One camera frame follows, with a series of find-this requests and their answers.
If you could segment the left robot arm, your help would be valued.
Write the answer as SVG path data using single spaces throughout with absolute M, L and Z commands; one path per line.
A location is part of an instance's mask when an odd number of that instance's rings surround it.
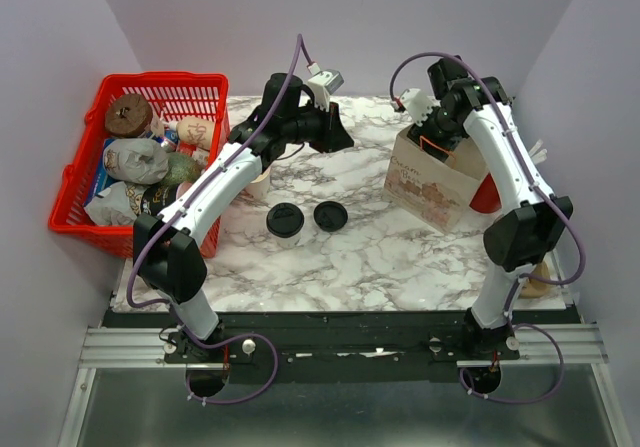
M 279 158 L 289 144 L 306 144 L 318 153 L 351 148 L 332 94 L 344 80 L 332 69 L 302 81 L 275 73 L 260 104 L 233 127 L 228 140 L 185 193 L 156 215 L 141 214 L 134 223 L 137 276 L 157 290 L 190 331 L 187 349 L 201 362 L 214 360 L 222 339 L 214 330 L 218 314 L 202 286 L 207 267 L 200 248 L 213 224 L 235 197 Z

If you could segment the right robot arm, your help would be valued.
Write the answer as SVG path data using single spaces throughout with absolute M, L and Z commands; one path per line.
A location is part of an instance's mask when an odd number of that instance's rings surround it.
M 517 294 L 552 251 L 573 213 L 542 179 L 517 132 L 508 96 L 494 77 L 479 77 L 460 57 L 439 53 L 428 69 L 437 104 L 416 106 L 420 90 L 407 91 L 402 107 L 413 123 L 409 139 L 432 157 L 451 158 L 469 138 L 484 159 L 501 203 L 499 218 L 484 232 L 490 266 L 478 299 L 465 315 L 460 346 L 480 359 L 510 333 Z

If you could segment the white paper coffee cup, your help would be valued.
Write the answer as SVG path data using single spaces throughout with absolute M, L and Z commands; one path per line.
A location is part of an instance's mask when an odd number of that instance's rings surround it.
M 297 232 L 296 234 L 287 236 L 287 237 L 277 236 L 276 242 L 280 247 L 289 249 L 297 246 L 300 242 L 300 238 L 301 238 L 301 233 Z

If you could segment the paper takeout bag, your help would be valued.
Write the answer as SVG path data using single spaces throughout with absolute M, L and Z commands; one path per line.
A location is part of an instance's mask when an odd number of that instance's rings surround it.
M 385 195 L 430 227 L 448 233 L 470 209 L 488 169 L 472 139 L 443 161 L 411 141 L 403 129 L 395 139 L 384 181 Z

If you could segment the black coffee cup lid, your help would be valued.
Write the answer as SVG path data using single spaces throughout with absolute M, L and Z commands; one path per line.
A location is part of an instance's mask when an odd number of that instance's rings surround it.
M 268 231 L 279 238 L 296 236 L 304 226 L 305 218 L 300 208 L 292 203 L 274 205 L 266 216 Z

